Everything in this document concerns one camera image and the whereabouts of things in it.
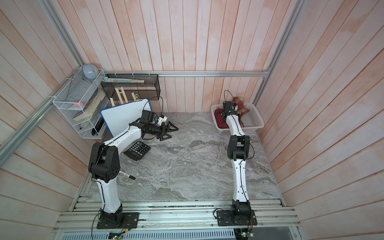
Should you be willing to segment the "red plaid skirt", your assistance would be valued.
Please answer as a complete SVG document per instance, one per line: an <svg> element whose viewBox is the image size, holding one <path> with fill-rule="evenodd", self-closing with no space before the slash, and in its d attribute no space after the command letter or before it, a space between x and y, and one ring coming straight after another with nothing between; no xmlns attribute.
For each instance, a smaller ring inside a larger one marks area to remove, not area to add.
<svg viewBox="0 0 384 240"><path fill-rule="evenodd" d="M237 112L240 118L250 112L250 109L245 105L243 97L234 97L232 102L237 105Z"/></svg>

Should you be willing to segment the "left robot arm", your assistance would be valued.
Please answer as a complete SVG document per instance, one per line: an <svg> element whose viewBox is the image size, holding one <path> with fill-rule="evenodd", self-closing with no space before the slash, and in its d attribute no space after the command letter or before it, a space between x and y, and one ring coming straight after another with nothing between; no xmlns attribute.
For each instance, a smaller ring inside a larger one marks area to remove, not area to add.
<svg viewBox="0 0 384 240"><path fill-rule="evenodd" d="M146 134L154 135L158 140L164 141L172 137L170 132L179 130L164 115L160 115L154 122L153 115L153 112L143 110L142 116L129 123L128 127L116 137L93 145L89 172L99 187L102 198L101 213L114 215L122 211L116 180L120 173L122 151Z"/></svg>

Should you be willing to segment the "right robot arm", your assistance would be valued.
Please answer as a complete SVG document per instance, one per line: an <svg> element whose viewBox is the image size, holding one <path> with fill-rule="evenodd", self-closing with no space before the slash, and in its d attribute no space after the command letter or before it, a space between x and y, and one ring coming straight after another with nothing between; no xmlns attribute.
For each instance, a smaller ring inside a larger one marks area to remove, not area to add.
<svg viewBox="0 0 384 240"><path fill-rule="evenodd" d="M250 137L241 128L240 116L236 104L223 102L223 121L230 129L230 140L227 148L228 158L232 161L234 173L234 195L231 206L231 217L236 224L249 220L252 210L246 186L246 160L250 151Z"/></svg>

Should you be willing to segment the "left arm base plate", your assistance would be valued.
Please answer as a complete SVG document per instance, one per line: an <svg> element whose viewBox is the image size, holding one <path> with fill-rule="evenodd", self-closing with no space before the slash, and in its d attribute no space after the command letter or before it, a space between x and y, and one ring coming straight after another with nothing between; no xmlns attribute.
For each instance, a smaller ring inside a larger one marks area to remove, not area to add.
<svg viewBox="0 0 384 240"><path fill-rule="evenodd" d="M97 229L135 229L139 215L137 212L116 212L115 214L102 212Z"/></svg>

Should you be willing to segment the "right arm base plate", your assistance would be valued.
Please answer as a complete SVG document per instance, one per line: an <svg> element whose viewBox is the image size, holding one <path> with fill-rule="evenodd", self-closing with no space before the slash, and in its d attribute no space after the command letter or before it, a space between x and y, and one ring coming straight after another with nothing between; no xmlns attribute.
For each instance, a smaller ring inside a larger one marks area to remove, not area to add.
<svg viewBox="0 0 384 240"><path fill-rule="evenodd" d="M231 210L217 209L214 212L214 217L217 220L218 226L257 226L255 211L251 210L251 213L241 214L233 213Z"/></svg>

